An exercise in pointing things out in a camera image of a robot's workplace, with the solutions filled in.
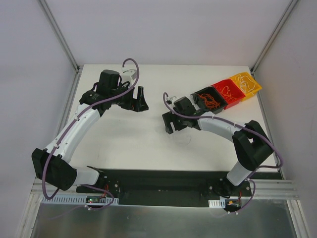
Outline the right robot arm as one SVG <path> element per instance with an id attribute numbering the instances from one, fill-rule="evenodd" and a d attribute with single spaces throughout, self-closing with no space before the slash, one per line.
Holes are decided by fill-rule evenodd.
<path id="1" fill-rule="evenodd" d="M 206 131 L 233 143 L 238 162 L 228 172 L 223 191 L 235 195 L 247 179 L 273 153 L 272 144 L 257 121 L 239 125 L 217 117 L 205 109 L 197 110 L 187 97 L 170 97 L 163 94 L 169 112 L 162 115 L 165 131 L 172 134 L 186 128 Z"/>

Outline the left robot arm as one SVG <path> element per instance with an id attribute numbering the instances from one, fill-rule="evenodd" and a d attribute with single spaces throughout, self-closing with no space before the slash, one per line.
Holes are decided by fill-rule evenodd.
<path id="1" fill-rule="evenodd" d="M 42 185 L 48 183 L 63 191 L 83 184 L 94 193 L 104 189 L 105 175 L 100 169 L 73 167 L 70 161 L 85 134 L 111 106 L 118 105 L 134 112 L 148 110 L 142 86 L 138 87 L 137 97 L 133 97 L 138 78 L 137 69 L 124 69 L 122 73 L 107 69 L 101 72 L 99 81 L 82 95 L 73 117 L 58 136 L 45 149 L 33 151 L 32 162 Z"/>

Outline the black plastic bin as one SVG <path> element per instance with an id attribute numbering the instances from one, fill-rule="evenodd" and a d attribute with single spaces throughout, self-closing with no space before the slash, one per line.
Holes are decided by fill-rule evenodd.
<path id="1" fill-rule="evenodd" d="M 205 87 L 191 94 L 194 103 L 206 112 L 218 114 L 224 110 L 227 105 L 225 100 L 216 91 L 213 86 Z"/>

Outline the red plastic bin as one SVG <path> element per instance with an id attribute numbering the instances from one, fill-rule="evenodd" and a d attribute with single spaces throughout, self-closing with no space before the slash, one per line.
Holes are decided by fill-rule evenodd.
<path id="1" fill-rule="evenodd" d="M 213 84 L 212 86 L 227 103 L 227 105 L 224 107 L 225 110 L 239 104 L 245 97 L 245 95 L 231 79 L 222 80 Z"/>

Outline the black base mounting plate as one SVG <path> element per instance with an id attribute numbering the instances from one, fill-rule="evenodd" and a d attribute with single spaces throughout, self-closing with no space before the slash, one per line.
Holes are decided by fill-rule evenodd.
<path id="1" fill-rule="evenodd" d="M 234 200 L 251 196 L 251 186 L 225 180 L 226 172 L 103 169 L 95 187 L 107 189 L 120 205 L 208 207 L 221 195 Z"/>

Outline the yellow plastic bin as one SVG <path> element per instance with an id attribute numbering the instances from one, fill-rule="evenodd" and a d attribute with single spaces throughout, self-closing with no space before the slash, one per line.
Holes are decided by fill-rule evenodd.
<path id="1" fill-rule="evenodd" d="M 262 87 L 253 79 L 253 77 L 248 72 L 242 72 L 242 73 L 236 74 L 230 77 L 230 79 L 245 95 L 242 101 L 252 98 L 260 90 L 262 90 Z"/>

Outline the left aluminium frame post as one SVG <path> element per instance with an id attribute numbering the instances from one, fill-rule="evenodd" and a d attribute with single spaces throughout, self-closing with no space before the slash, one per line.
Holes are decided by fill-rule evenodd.
<path id="1" fill-rule="evenodd" d="M 62 50 L 64 51 L 68 61 L 70 62 L 70 64 L 72 65 L 72 68 L 75 70 L 75 72 L 79 72 L 80 70 L 80 65 L 78 64 L 77 60 L 75 59 L 63 33 L 61 28 L 58 25 L 58 22 L 55 18 L 55 16 L 53 15 L 53 12 L 49 6 L 49 4 L 47 3 L 46 0 L 38 0 L 37 3 L 39 4 L 40 8 L 42 9 L 50 27 L 53 30 L 53 33 L 55 35 L 55 37 L 57 38 Z"/>

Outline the aluminium frame post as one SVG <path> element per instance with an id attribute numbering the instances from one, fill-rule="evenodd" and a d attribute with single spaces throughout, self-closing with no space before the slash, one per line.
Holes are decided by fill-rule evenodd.
<path id="1" fill-rule="evenodd" d="M 275 42 L 275 40 L 279 36 L 279 33 L 283 29 L 284 25 L 286 24 L 286 22 L 290 18 L 291 14 L 293 13 L 294 9 L 296 8 L 296 6 L 298 5 L 299 2 L 300 2 L 300 0 L 290 0 L 289 3 L 287 4 L 287 7 L 285 8 L 282 16 L 278 20 L 276 26 L 274 27 L 269 38 L 267 39 L 264 47 L 262 48 L 260 54 L 257 57 L 255 63 L 250 68 L 250 72 L 251 72 L 252 76 L 254 76 L 255 72 L 259 68 L 260 64 L 264 60 L 265 56 L 269 52 L 270 48 L 272 47 L 273 43 Z"/>
<path id="2" fill-rule="evenodd" d="M 77 60 L 75 59 L 63 33 L 61 28 L 58 25 L 58 22 L 55 18 L 55 16 L 53 15 L 53 12 L 49 6 L 49 4 L 47 3 L 46 0 L 38 0 L 37 3 L 39 4 L 40 8 L 42 9 L 50 27 L 53 30 L 53 33 L 55 35 L 55 37 L 57 38 L 62 50 L 64 51 L 68 61 L 70 62 L 70 64 L 72 65 L 72 68 L 75 70 L 75 72 L 79 72 L 80 70 L 80 65 L 78 64 Z"/>

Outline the right aluminium frame post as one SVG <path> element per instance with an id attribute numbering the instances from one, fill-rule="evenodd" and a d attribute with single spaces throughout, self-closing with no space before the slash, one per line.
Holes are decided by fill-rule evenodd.
<path id="1" fill-rule="evenodd" d="M 287 7 L 285 8 L 282 16 L 278 20 L 276 26 L 274 27 L 269 38 L 267 39 L 264 47 L 262 48 L 260 54 L 257 57 L 255 63 L 250 68 L 250 72 L 251 72 L 252 76 L 254 76 L 255 72 L 259 68 L 260 64 L 264 60 L 265 56 L 269 52 L 270 48 L 272 47 L 273 43 L 275 42 L 275 40 L 279 36 L 279 33 L 283 29 L 284 25 L 286 24 L 286 22 L 290 18 L 291 14 L 293 13 L 294 9 L 296 8 L 296 6 L 298 5 L 299 2 L 300 2 L 300 0 L 290 0 L 289 3 L 287 4 Z"/>

